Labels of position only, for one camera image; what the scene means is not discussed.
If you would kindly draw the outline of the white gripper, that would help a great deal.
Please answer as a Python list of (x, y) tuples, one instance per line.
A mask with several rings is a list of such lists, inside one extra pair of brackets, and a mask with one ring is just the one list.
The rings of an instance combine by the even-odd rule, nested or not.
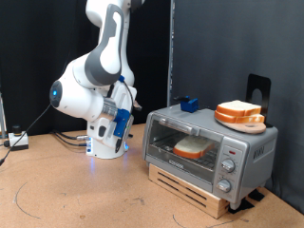
[(97, 142), (119, 150), (123, 141), (132, 139), (128, 134), (133, 121), (133, 107), (142, 111), (143, 107), (135, 100), (137, 90), (129, 86), (125, 80), (119, 80), (113, 85), (110, 97), (103, 98), (102, 111), (97, 120), (87, 125), (87, 135)]

